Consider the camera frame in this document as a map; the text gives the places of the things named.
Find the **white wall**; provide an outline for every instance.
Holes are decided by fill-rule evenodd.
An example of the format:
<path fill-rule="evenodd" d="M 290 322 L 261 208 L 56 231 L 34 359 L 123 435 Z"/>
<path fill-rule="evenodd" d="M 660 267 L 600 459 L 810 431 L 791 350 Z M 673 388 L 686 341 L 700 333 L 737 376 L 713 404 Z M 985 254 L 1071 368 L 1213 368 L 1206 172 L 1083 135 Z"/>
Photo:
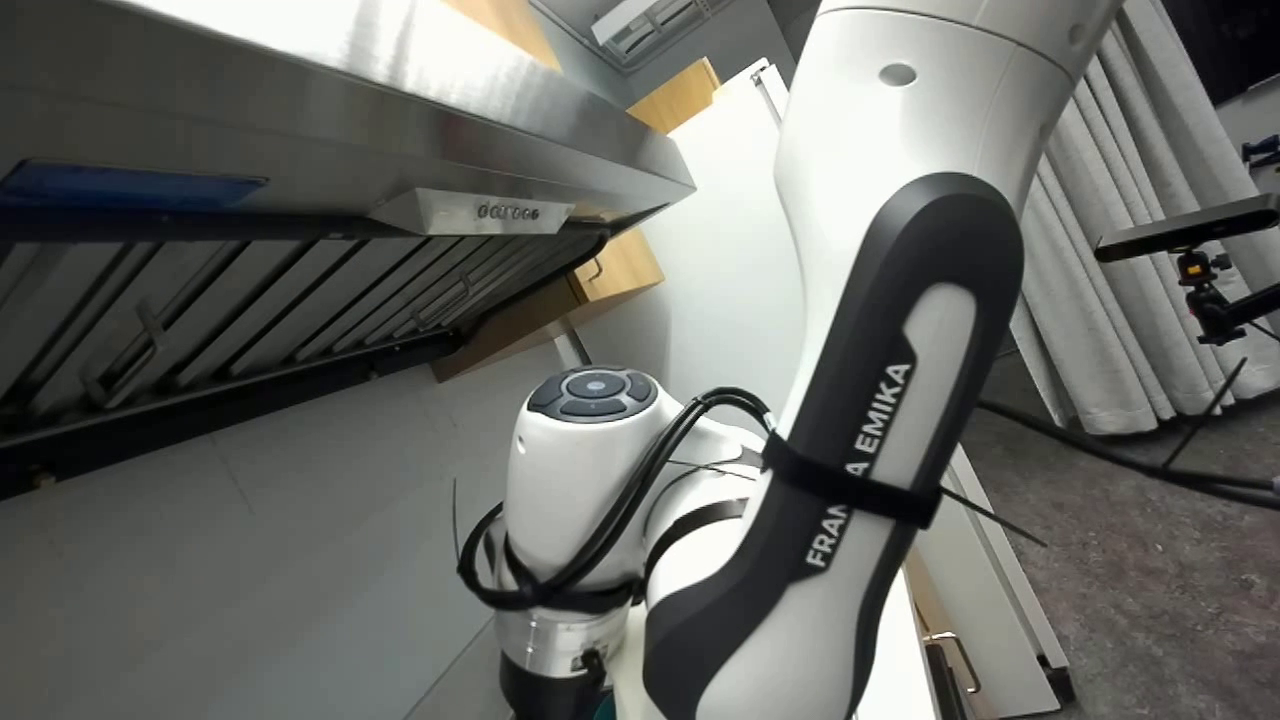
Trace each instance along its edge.
<path fill-rule="evenodd" d="M 399 371 L 0 504 L 5 720 L 399 720 L 486 613 L 453 575 L 530 350 Z"/>
<path fill-rule="evenodd" d="M 580 326 L 596 363 L 636 363 L 686 400 L 715 386 L 782 407 L 798 350 L 798 263 L 770 188 L 774 117 L 752 82 L 673 134 L 697 191 L 643 222 L 663 286 Z"/>

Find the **range hood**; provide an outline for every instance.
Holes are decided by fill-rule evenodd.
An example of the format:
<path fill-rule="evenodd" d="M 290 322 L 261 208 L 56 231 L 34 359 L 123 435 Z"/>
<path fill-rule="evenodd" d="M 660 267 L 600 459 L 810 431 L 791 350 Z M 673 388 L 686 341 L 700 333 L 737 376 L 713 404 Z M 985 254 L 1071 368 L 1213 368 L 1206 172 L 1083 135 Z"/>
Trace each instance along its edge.
<path fill-rule="evenodd" d="M 440 0 L 0 0 L 0 498 L 440 355 L 686 191 Z"/>

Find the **franka emika robot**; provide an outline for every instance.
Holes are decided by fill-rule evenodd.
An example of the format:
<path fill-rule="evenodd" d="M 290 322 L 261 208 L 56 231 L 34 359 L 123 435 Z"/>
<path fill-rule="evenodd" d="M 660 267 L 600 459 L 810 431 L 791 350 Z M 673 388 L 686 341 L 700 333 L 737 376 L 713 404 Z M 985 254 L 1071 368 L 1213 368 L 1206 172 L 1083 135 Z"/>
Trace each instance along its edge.
<path fill-rule="evenodd" d="M 678 407 L 624 368 L 522 400 L 508 501 L 460 556 L 520 720 L 593 717 L 632 606 L 669 720 L 857 713 L 1019 294 L 1014 208 L 1114 4 L 825 0 L 774 155 L 807 304 L 791 400 Z"/>

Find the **black cable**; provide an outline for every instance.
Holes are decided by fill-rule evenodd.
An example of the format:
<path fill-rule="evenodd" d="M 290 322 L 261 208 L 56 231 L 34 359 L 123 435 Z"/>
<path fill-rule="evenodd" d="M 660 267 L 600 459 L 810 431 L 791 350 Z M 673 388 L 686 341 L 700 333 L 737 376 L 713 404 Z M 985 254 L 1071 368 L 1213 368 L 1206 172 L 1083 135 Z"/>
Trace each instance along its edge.
<path fill-rule="evenodd" d="M 1246 330 L 1254 330 L 1254 333 L 1265 333 L 1265 338 L 1272 338 L 1276 343 L 1280 343 L 1280 338 L 1267 330 L 1267 326 L 1259 326 L 1259 322 L 1246 322 Z"/>
<path fill-rule="evenodd" d="M 456 539 L 456 479 L 447 483 L 447 538 L 453 538 L 453 560 L 460 560 L 460 539 Z"/>
<path fill-rule="evenodd" d="M 638 519 L 638 530 L 653 530 L 653 513 L 678 489 L 686 483 L 692 476 L 700 471 L 713 471 L 713 476 L 737 476 L 737 479 L 748 479 L 756 483 L 758 476 L 748 476 L 748 471 L 726 471 L 725 466 L 745 466 L 745 456 L 725 456 L 725 459 L 709 459 L 709 466 L 686 466 L 686 459 L 673 459 L 673 466 L 682 466 L 682 471 L 677 471 L 648 504 L 648 515 Z"/>
<path fill-rule="evenodd" d="M 1240 355 L 1240 363 L 1229 371 L 1229 381 L 1213 391 L 1206 407 L 1198 416 L 1193 416 L 1193 428 L 1175 439 L 1175 448 L 1162 456 L 1162 471 L 1182 456 L 1182 448 L 1193 448 L 1193 439 L 1203 431 L 1203 424 L 1213 421 L 1213 411 L 1229 400 L 1229 391 L 1235 388 L 1240 371 L 1245 371 L 1246 355 Z"/>
<path fill-rule="evenodd" d="M 1280 491 L 1272 479 L 1245 479 L 1245 476 L 1216 476 L 1216 471 L 1182 471 L 1182 468 L 1154 468 L 1154 466 L 1143 466 L 1143 459 L 1131 459 L 1131 456 L 1121 456 L 1102 444 L 1094 444 L 1091 435 L 1079 435 L 1079 431 L 1064 431 L 1038 416 L 1027 416 L 1027 411 L 1014 411 L 1014 407 L 1002 407 L 1002 404 L 993 404 L 993 400 L 981 400 L 974 407 L 993 411 L 993 416 L 1002 416 L 1012 424 L 1025 424 L 1047 439 L 1061 439 L 1083 456 L 1094 456 L 1094 459 L 1109 459 L 1109 466 L 1121 466 L 1134 476 L 1148 476 L 1148 479 L 1158 479 L 1158 483 L 1175 483 L 1175 489 L 1188 489 L 1188 491 L 1198 491 L 1198 498 L 1216 498 L 1216 501 L 1231 501 L 1231 504 L 1246 504 L 1246 507 L 1267 507 L 1267 513 L 1280 513 Z"/>
<path fill-rule="evenodd" d="M 1002 515 L 1000 515 L 1000 513 L 993 513 L 993 507 L 981 507 L 974 501 L 966 501 L 966 498 L 950 491 L 946 483 L 943 483 L 941 491 L 943 491 L 946 501 L 962 504 L 966 513 L 974 513 L 974 515 L 985 515 L 985 519 L 993 519 L 993 525 L 1009 530 L 1012 538 L 1019 538 L 1019 539 L 1032 539 L 1032 543 L 1047 548 L 1035 533 L 1027 533 L 1027 530 L 1019 530 L 1019 525 L 1002 519 Z"/>
<path fill-rule="evenodd" d="M 654 476 L 669 468 L 669 459 L 677 456 L 677 448 L 682 444 L 682 435 L 713 411 L 713 407 L 740 407 L 748 411 L 764 431 L 768 424 L 768 404 L 745 388 L 713 388 L 705 398 L 697 398 L 673 424 L 669 431 L 654 439 L 654 448 L 643 456 L 643 466 L 632 471 L 632 479 L 624 483 L 618 501 L 602 513 L 602 519 L 596 525 L 596 533 L 580 543 L 580 553 L 545 584 L 536 590 L 520 590 L 520 591 L 497 591 L 484 590 L 476 575 L 476 548 L 478 538 L 486 538 L 486 530 L 500 519 L 503 504 L 497 504 L 493 513 L 484 513 L 484 519 L 470 530 L 463 553 L 460 553 L 460 580 L 486 606 L 486 609 L 503 609 L 503 613 L 522 613 L 536 606 L 556 606 L 565 599 L 565 591 L 570 591 L 575 580 L 582 580 L 608 553 L 611 543 L 624 538 L 624 530 L 636 519 L 636 513 L 643 507 L 643 498 L 653 491 Z"/>

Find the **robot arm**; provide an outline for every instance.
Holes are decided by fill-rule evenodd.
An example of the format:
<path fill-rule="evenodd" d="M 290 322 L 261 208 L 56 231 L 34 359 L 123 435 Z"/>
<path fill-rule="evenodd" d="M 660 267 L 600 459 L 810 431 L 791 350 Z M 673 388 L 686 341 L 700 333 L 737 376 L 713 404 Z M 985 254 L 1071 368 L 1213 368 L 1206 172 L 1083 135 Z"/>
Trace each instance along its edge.
<path fill-rule="evenodd" d="M 582 717 L 638 584 L 643 689 L 663 717 L 850 717 L 886 580 L 930 519 L 1014 304 L 1014 208 L 1114 4 L 818 9 L 774 165 L 807 289 L 796 388 L 764 439 L 686 448 L 715 459 L 719 439 L 768 468 L 677 483 L 660 453 L 686 421 L 677 400 L 636 400 L 627 371 L 596 376 L 596 398 L 593 371 L 545 386 L 530 400 L 556 400 L 516 424 L 493 553 L 493 584 L 522 598 L 497 606 L 516 717 Z"/>

